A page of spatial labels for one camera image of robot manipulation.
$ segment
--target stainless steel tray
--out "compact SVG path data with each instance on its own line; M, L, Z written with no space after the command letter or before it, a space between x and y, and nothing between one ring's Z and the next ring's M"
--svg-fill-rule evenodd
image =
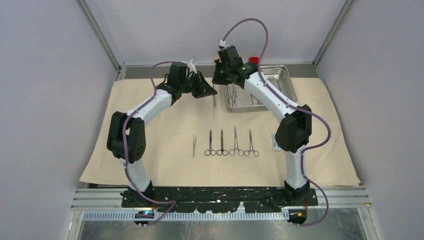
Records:
M298 101L289 72L284 65L262 66L260 70L290 100L293 102ZM268 110L255 96L235 84L225 87L225 101L226 107L231 113L249 113Z

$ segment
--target white wall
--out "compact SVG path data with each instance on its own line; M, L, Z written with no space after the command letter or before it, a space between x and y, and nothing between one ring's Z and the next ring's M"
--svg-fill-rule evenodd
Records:
M424 1L357 1L319 64L387 239L423 239Z
M0 73L0 239L59 240L116 71L74 0L2 0Z
M213 63L225 33L246 18L269 30L264 63L312 63L345 0L87 0L117 59ZM228 37L240 55L259 56L265 35L247 22Z

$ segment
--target scissors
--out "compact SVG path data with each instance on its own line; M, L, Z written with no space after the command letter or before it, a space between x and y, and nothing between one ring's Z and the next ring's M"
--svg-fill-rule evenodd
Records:
M212 149L212 129L209 131L209 149L206 149L204 154L206 156L215 156L217 154L217 151Z
M234 156L236 154L236 150L238 152L239 156L243 156L245 153L243 152L243 150L239 149L239 141L237 140L237 130L236 130L236 125L234 125L234 148L230 149L228 151L228 153L231 156Z
M221 129L221 149L216 151L216 155L218 156L227 156L228 155L228 151L224 150L224 134L223 134L223 130Z
M244 155L248 157L251 152L255 157L259 156L259 151L253 149L252 130L249 129L249 150L245 150Z

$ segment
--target red cap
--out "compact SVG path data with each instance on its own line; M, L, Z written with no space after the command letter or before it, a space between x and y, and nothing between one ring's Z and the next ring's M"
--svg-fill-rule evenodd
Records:
M249 57L249 62L252 62L252 63L258 65L258 63L259 63L259 57L257 57L257 56L251 56L251 57Z

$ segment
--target robotic arm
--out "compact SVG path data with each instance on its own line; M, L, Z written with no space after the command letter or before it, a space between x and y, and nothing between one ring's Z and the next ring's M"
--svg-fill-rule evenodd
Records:
M216 85L236 84L258 98L271 111L279 122L275 140L284 150L286 159L287 177L284 186L287 199L294 201L303 196L309 190L310 183L302 174L301 152L308 144L309 136L312 133L311 115L288 107L288 105L297 106L297 104L270 83L264 74L258 71L256 64L243 63L236 47L232 45L222 47L218 54L219 59L215 61L212 83ZM262 81L259 74L262 74L265 82ZM311 111L307 105L298 106L298 108Z
M123 126L128 115L136 111L127 124L127 128L130 129L129 134L126 135L129 162L127 168L133 183L142 192L151 184L143 161L138 161L146 150L145 128L151 120L172 106L184 93L191 93L196 99L217 94L217 91L205 81L202 73L196 70L193 60L189 64L173 62L167 79L165 76L165 80L156 86L155 95L151 95L126 113L117 111L112 115L106 147L125 167Z

